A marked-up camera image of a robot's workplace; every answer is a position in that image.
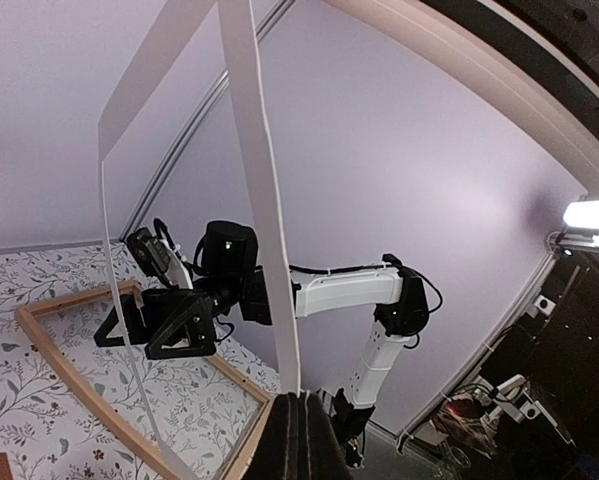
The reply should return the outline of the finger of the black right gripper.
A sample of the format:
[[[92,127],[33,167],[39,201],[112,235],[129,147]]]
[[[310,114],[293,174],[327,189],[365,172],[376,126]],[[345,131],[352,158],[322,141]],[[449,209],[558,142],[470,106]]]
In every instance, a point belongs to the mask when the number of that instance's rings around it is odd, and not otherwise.
[[[119,318],[115,312],[108,314],[106,319],[101,323],[99,328],[94,334],[94,341],[97,347],[100,348],[112,348],[120,347],[124,345],[124,338],[122,334],[113,336],[112,332],[120,324]]]
[[[166,292],[149,296],[151,360],[208,357],[216,353],[215,329],[208,297],[197,292]]]

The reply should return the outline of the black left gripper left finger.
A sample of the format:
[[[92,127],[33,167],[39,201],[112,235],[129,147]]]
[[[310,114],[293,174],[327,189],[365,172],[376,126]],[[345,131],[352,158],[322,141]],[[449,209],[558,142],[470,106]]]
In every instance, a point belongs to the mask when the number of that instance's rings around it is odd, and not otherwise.
[[[287,393],[274,399],[244,479],[299,478],[299,409],[302,398],[302,394]]]

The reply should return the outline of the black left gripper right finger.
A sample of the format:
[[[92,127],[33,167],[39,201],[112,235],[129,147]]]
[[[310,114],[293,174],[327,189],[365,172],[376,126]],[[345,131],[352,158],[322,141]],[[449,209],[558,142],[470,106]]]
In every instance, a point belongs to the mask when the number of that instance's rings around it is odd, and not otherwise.
[[[305,404],[305,479],[345,480],[352,475],[345,464],[341,447],[333,431],[330,417],[325,413],[316,394],[309,393]]]

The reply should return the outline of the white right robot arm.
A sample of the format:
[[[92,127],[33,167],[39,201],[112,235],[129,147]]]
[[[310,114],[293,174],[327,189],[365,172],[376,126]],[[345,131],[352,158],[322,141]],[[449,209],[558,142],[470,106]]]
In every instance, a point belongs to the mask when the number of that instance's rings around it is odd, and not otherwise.
[[[427,292],[432,283],[391,254],[377,264],[334,270],[293,266],[292,312],[298,319],[360,307],[372,314],[369,339],[348,379],[332,391],[330,416],[340,443],[365,431],[378,394],[397,357],[417,347],[434,313]],[[162,288],[120,297],[94,334],[99,347],[141,346],[150,360],[208,357],[222,338],[220,317],[238,308],[246,322],[272,323],[262,267],[247,272],[207,273],[195,281],[161,274]]]

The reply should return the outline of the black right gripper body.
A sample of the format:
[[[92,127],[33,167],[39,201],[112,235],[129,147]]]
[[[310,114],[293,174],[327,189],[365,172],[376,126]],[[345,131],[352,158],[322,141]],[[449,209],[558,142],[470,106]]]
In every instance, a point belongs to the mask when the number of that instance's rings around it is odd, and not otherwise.
[[[240,309],[242,319],[245,321],[255,322],[264,326],[272,324],[267,294],[263,290],[244,290],[238,283],[231,280],[203,281],[201,286],[194,290],[151,288],[141,293],[142,306],[125,306],[123,308],[125,325],[131,344],[142,345],[145,348],[150,335],[148,320],[149,296],[151,294],[165,294],[166,292],[197,292],[208,297],[212,304],[211,315],[213,317],[213,325],[219,316],[228,315],[230,310],[235,306]],[[215,346],[220,341],[221,339],[216,334]]]

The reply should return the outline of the white photo mat board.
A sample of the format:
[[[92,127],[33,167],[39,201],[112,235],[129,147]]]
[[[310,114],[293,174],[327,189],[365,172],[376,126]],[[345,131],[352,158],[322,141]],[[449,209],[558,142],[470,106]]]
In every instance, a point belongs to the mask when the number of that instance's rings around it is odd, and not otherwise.
[[[293,290],[250,2],[164,4],[103,109],[98,122],[98,160],[106,160],[212,8],[219,13],[235,125],[268,289],[280,385],[285,393],[297,393],[301,366]]]

